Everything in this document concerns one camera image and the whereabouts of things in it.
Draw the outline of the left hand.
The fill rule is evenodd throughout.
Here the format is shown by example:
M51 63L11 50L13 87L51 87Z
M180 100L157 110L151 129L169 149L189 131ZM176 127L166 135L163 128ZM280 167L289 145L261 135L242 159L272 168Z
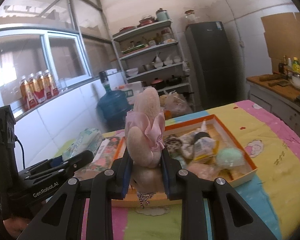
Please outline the left hand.
M12 216L0 220L0 232L4 239L17 239L31 222L28 218Z

